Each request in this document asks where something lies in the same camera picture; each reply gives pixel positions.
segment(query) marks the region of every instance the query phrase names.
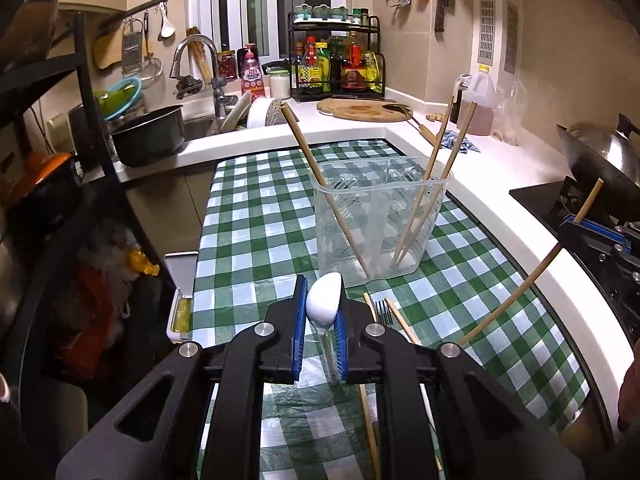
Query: blue cloth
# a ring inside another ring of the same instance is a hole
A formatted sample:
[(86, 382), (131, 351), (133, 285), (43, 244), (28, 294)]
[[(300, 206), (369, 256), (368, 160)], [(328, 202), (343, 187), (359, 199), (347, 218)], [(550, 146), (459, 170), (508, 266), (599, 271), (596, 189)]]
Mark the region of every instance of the blue cloth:
[[(444, 132), (444, 137), (442, 137), (442, 147), (449, 148), (450, 150), (453, 149), (453, 145), (456, 143), (457, 138), (458, 134), (456, 132), (447, 130)], [(460, 153), (466, 153), (469, 150), (480, 153), (480, 149), (465, 137), (465, 140), (462, 141), (462, 145), (460, 146)]]

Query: green checkered tablecloth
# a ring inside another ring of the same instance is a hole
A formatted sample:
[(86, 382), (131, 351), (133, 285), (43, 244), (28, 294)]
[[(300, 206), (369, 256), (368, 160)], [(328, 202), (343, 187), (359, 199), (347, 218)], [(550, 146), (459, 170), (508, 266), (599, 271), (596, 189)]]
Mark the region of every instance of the green checkered tablecloth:
[[(312, 148), (316, 160), (397, 155), (381, 140)], [(225, 160), (213, 179), (194, 285), (192, 339), (208, 347), (263, 320), (292, 295), (296, 274), (317, 278), (313, 188), (300, 150)], [(361, 299), (395, 298), (423, 345), (456, 341), (522, 282), (504, 254), (449, 197), (413, 274), (352, 287)], [(466, 352), (544, 424), (559, 431), (588, 385), (560, 329), (530, 290)], [(264, 480), (371, 479), (356, 386), (328, 386), (307, 324), (300, 380), (267, 384), (260, 471)], [(367, 386), (369, 404), (375, 394)], [(204, 448), (208, 421), (201, 448)]]

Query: faucet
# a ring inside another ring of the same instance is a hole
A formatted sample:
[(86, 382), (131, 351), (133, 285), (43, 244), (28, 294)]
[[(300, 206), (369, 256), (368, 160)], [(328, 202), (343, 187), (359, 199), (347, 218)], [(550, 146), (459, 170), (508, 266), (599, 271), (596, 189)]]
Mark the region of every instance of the faucet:
[(213, 88), (213, 108), (216, 117), (224, 119), (226, 117), (226, 105), (232, 104), (233, 99), (231, 98), (234, 96), (225, 96), (222, 88), (226, 85), (226, 80), (220, 77), (220, 72), (218, 71), (218, 51), (216, 50), (216, 45), (207, 36), (204, 34), (191, 34), (178, 43), (178, 46), (175, 48), (174, 60), (171, 63), (169, 77), (172, 79), (178, 79), (180, 77), (180, 59), (182, 58), (182, 53), (187, 45), (194, 41), (201, 41), (209, 47), (209, 51), (211, 52), (211, 64), (213, 65), (213, 79), (211, 80), (211, 86)]

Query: cutting board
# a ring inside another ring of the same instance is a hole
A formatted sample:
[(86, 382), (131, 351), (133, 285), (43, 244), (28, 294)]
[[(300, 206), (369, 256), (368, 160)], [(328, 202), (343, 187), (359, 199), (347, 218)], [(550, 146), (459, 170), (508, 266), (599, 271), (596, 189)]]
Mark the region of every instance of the cutting board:
[(101, 36), (94, 43), (94, 62), (101, 70), (112, 64), (122, 61), (122, 29), (124, 25), (116, 28), (110, 34)]
[(337, 119), (351, 121), (370, 121), (373, 123), (399, 123), (412, 116), (411, 108), (402, 113), (388, 110), (385, 105), (395, 104), (389, 101), (370, 101), (364, 99), (324, 99), (317, 104), (318, 111), (325, 115), (332, 115)]

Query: white countertop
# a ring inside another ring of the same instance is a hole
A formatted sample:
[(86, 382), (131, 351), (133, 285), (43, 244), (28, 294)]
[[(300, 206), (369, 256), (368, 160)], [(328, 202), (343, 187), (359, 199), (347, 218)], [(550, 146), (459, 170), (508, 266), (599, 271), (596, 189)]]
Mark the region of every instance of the white countertop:
[[(431, 153), (431, 145), (409, 123), (345, 121), (319, 114), (315, 103), (299, 104), (292, 100), (289, 103), (309, 144), (380, 138), (406, 155)], [(437, 133), (440, 123), (417, 118)], [(458, 155), (448, 191), (478, 218), (526, 272), (531, 272), (556, 239), (508, 192), (517, 187), (564, 179), (570, 174), (564, 156), (529, 136), (521, 139), (524, 147), (508, 146), (492, 137), (470, 137), (470, 140), (481, 153)], [(186, 142), (177, 155), (143, 168), (127, 168), (119, 162), (114, 166), (124, 182), (200, 162), (296, 145), (289, 127), (283, 124), (192, 140)], [(450, 150), (441, 150), (438, 160), (445, 162), (449, 153)], [(100, 176), (102, 172), (97, 171), (85, 179)], [(614, 436), (618, 437), (618, 393), (633, 354), (616, 317), (591, 279), (565, 250), (536, 285), (578, 345), (604, 399)]]

